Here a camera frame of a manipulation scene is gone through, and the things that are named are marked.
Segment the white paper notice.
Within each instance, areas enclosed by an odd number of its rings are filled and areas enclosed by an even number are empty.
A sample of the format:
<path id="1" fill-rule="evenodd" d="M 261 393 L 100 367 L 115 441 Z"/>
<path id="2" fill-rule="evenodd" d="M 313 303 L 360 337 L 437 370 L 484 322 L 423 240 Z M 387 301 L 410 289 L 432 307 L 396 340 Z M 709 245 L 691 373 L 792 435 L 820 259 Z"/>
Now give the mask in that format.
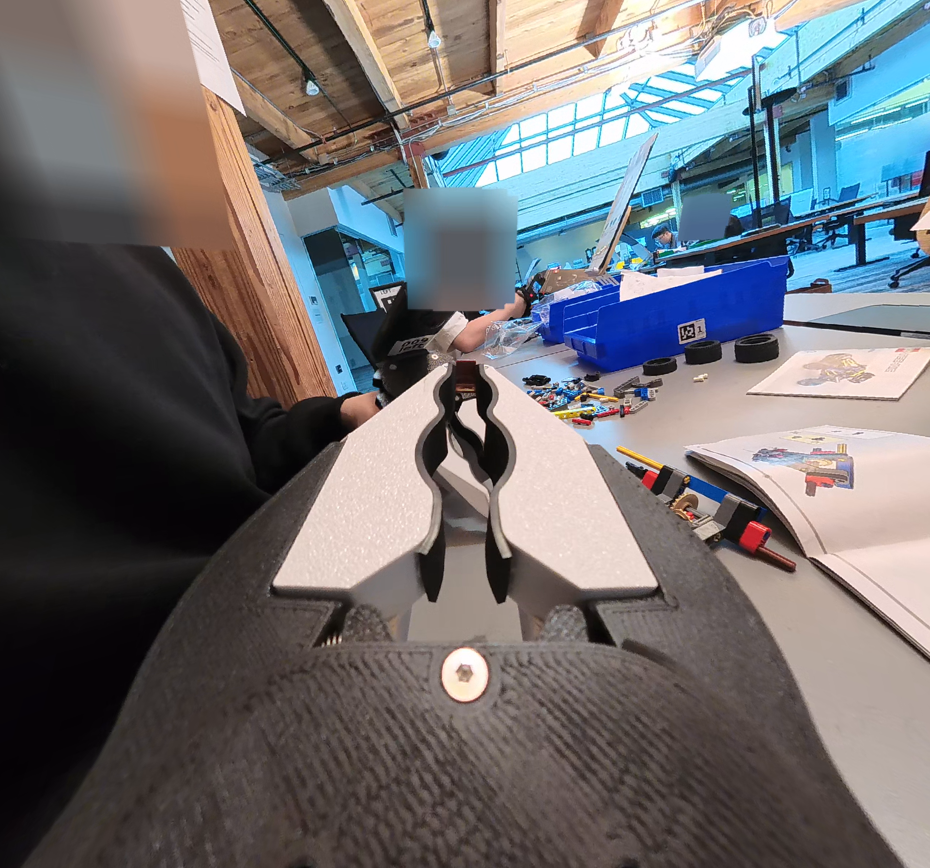
<path id="1" fill-rule="evenodd" d="M 246 113 L 208 0 L 180 0 L 201 84 L 240 114 Z"/>

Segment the partly built lego vehicle chassis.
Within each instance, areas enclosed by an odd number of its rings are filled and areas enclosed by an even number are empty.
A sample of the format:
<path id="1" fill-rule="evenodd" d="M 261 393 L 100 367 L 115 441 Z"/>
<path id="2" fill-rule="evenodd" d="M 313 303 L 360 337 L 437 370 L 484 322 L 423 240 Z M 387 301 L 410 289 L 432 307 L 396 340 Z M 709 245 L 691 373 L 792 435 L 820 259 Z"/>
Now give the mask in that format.
<path id="1" fill-rule="evenodd" d="M 761 522 L 763 507 L 631 449 L 618 446 L 616 451 L 629 458 L 627 469 L 702 542 L 725 541 L 785 572 L 796 571 L 795 561 L 768 547 L 771 529 Z"/>

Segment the wooden office desk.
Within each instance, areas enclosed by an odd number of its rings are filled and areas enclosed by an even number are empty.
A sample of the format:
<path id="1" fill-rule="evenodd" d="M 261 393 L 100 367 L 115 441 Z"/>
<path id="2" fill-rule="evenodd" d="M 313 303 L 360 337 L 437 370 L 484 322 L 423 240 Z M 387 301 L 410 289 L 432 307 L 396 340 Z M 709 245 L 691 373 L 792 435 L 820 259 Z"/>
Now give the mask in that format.
<path id="1" fill-rule="evenodd" d="M 867 258 L 866 249 L 866 227 L 869 223 L 883 220 L 893 220 L 901 217 L 914 217 L 913 222 L 917 221 L 917 212 L 923 211 L 928 203 L 927 198 L 918 198 L 908 202 L 898 203 L 889 208 L 872 210 L 859 213 L 855 216 L 852 223 L 853 241 L 854 241 L 854 264 L 844 270 L 854 270 L 869 266 L 871 264 L 882 263 L 889 260 L 889 256 Z"/>

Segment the clear plastic bag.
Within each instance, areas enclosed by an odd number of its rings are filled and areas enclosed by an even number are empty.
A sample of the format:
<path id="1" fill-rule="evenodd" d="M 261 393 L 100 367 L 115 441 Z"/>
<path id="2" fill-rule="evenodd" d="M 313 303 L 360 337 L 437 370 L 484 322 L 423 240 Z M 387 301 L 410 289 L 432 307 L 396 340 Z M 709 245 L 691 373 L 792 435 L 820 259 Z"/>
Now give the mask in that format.
<path id="1" fill-rule="evenodd" d="M 542 326 L 542 322 L 532 317 L 495 321 L 485 332 L 482 353 L 491 360 L 509 356 L 539 337 Z"/>

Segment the white paper sheets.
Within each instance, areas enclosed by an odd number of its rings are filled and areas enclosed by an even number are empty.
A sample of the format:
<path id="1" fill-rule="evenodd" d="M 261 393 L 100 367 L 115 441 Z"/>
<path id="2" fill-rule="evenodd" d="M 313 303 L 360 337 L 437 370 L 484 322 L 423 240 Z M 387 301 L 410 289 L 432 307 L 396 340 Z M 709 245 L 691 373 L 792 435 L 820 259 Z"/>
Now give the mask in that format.
<path id="1" fill-rule="evenodd" d="M 620 302 L 633 300 L 652 293 L 659 293 L 689 283 L 709 279 L 721 274 L 720 270 L 705 270 L 703 267 L 667 269 L 662 268 L 657 274 L 629 271 L 622 275 L 620 281 Z"/>

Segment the open lego instruction booklet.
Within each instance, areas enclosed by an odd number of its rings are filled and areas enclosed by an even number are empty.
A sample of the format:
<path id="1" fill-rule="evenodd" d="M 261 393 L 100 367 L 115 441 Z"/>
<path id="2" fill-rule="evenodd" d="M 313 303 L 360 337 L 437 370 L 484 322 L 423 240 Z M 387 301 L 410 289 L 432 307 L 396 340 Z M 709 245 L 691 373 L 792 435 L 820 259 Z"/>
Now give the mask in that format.
<path id="1" fill-rule="evenodd" d="M 820 425 L 694 444 L 804 554 L 929 655 L 929 439 Z"/>

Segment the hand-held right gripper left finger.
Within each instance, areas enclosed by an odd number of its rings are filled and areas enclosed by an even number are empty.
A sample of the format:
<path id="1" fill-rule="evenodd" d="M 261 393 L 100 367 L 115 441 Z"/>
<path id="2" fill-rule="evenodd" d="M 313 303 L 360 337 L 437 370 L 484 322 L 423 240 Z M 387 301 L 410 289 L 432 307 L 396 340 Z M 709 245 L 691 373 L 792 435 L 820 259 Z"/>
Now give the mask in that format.
<path id="1" fill-rule="evenodd" d="M 444 579 L 443 500 L 434 474 L 448 455 L 455 365 L 444 364 L 345 440 L 273 580 L 287 596 L 371 605 L 386 618 Z"/>

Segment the pile of loose lego parts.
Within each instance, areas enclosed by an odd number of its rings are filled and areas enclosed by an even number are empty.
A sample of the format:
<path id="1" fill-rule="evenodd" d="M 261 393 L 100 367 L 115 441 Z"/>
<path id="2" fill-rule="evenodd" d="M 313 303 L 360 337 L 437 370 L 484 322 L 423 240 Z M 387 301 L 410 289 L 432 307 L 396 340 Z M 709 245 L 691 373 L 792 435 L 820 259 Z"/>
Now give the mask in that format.
<path id="1" fill-rule="evenodd" d="M 600 420 L 634 416 L 656 399 L 660 377 L 633 376 L 614 389 L 598 372 L 557 381 L 543 374 L 523 377 L 527 396 L 559 420 L 591 428 Z"/>

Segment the closed lego instruction booklet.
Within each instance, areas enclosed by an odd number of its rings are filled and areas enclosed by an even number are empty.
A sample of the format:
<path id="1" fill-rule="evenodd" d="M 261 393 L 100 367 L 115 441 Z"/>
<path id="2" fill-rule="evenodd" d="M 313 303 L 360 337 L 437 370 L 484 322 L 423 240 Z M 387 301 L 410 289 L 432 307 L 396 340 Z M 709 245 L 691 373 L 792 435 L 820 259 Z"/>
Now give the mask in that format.
<path id="1" fill-rule="evenodd" d="M 928 364 L 927 347 L 802 351 L 747 393 L 897 401 Z"/>

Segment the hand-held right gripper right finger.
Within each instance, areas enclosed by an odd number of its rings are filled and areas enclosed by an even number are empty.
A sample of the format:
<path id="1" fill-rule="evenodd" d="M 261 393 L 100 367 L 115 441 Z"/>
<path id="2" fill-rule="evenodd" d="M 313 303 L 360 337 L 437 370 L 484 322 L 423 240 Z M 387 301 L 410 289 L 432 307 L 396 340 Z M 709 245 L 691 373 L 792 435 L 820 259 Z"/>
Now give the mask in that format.
<path id="1" fill-rule="evenodd" d="M 476 374 L 479 464 L 491 483 L 485 566 L 495 598 L 517 604 L 523 639 L 555 606 L 656 595 L 591 448 L 493 368 Z"/>

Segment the wooden post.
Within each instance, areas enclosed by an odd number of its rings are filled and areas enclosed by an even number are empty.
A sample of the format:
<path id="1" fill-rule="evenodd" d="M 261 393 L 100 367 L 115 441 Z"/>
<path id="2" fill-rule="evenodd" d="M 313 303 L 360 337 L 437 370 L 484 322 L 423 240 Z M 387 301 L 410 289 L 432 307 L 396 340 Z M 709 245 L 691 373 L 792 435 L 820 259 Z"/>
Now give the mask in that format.
<path id="1" fill-rule="evenodd" d="M 233 246 L 175 249 L 205 305 L 232 333 L 248 362 L 248 389 L 286 407 L 336 397 L 325 359 L 232 107 L 203 88 Z"/>

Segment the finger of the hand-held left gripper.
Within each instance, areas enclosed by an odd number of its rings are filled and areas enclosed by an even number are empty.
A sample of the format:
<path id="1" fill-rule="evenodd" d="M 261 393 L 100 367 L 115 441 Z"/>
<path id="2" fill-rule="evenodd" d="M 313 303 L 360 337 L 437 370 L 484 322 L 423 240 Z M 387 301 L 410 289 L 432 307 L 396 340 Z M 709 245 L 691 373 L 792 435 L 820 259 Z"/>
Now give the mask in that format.
<path id="1" fill-rule="evenodd" d="M 447 440 L 447 455 L 440 464 L 440 486 L 463 500 L 467 497 L 461 490 L 467 490 L 467 460 L 463 456 L 462 448 L 449 423 L 444 424 Z"/>
<path id="2" fill-rule="evenodd" d="M 465 483 L 470 486 L 471 504 L 479 510 L 480 513 L 487 513 L 487 504 L 489 502 L 490 483 L 486 471 L 483 470 L 481 460 L 483 457 L 484 439 L 486 426 L 477 409 L 465 409 L 465 426 L 473 432 L 476 441 L 471 444 L 473 449 L 468 461 L 468 474 L 465 476 Z"/>

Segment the blue plastic bin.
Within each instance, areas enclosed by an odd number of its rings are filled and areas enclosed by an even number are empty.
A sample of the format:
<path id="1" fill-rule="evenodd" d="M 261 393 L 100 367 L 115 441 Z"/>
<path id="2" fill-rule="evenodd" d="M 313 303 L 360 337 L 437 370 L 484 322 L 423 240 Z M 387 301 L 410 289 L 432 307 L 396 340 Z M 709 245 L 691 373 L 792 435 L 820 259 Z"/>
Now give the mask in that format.
<path id="1" fill-rule="evenodd" d="M 620 286 L 599 286 L 584 293 L 565 289 L 554 295 L 551 302 L 539 303 L 532 312 L 532 319 L 540 323 L 539 335 L 543 342 L 561 343 L 564 340 L 565 322 L 579 316 L 587 316 L 599 308 L 616 303 L 620 298 Z"/>

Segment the cardboard sign on white stand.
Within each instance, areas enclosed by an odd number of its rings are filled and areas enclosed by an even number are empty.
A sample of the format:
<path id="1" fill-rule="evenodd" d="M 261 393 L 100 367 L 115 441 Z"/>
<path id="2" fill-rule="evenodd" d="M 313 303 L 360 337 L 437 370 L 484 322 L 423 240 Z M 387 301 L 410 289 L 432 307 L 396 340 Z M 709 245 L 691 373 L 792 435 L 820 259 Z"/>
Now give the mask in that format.
<path id="1" fill-rule="evenodd" d="M 607 269 L 614 249 L 620 239 L 623 227 L 630 214 L 630 202 L 641 175 L 644 171 L 645 163 L 657 141 L 658 133 L 654 132 L 641 145 L 629 162 L 623 180 L 611 205 L 608 213 L 604 230 L 598 239 L 594 253 L 591 257 L 587 272 L 598 276 L 603 274 Z"/>

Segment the blue bin with marker label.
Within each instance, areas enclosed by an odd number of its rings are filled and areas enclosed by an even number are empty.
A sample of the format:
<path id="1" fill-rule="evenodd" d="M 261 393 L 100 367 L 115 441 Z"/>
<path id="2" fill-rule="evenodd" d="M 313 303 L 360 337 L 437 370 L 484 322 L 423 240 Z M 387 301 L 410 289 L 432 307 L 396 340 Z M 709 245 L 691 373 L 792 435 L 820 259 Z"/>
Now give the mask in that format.
<path id="1" fill-rule="evenodd" d="M 711 267 L 722 271 L 565 322 L 564 344 L 603 372 L 680 355 L 677 327 L 704 318 L 707 339 L 733 341 L 780 327 L 788 279 L 786 256 Z"/>

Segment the person's black clothed torso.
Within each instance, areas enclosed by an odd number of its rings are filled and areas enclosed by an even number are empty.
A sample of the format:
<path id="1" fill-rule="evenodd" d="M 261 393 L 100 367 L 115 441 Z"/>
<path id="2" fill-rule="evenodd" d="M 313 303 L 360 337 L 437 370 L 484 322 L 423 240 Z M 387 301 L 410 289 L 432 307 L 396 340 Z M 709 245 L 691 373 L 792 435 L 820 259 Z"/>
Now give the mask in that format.
<path id="1" fill-rule="evenodd" d="M 161 248 L 2 242 L 1 385 L 2 866 L 18 866 L 180 596 L 274 493 L 236 414 L 245 357 Z"/>

